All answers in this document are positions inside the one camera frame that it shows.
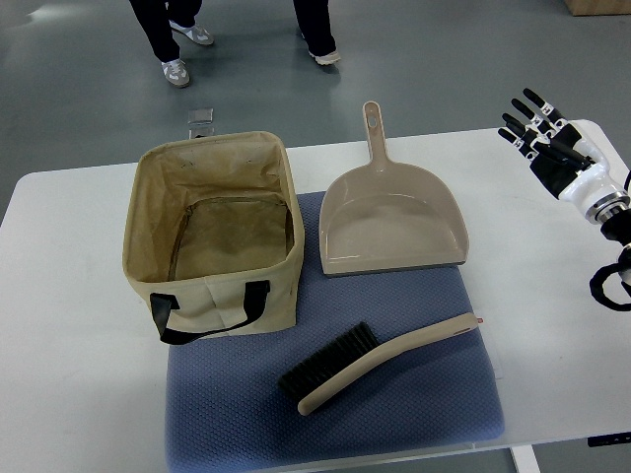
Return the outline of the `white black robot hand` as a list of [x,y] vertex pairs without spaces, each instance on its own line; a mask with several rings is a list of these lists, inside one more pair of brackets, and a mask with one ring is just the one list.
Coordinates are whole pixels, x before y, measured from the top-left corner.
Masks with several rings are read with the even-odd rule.
[[576,121],[531,89],[511,100],[523,119],[509,113],[498,134],[529,162],[529,169],[557,200],[573,204],[593,224],[630,211],[630,195],[610,175],[604,151]]

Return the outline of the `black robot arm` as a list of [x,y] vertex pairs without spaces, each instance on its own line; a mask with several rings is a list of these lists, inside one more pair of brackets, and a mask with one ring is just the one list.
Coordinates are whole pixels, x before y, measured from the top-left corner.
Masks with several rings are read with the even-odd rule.
[[622,246],[631,242],[631,209],[621,210],[609,217],[600,227],[602,235]]

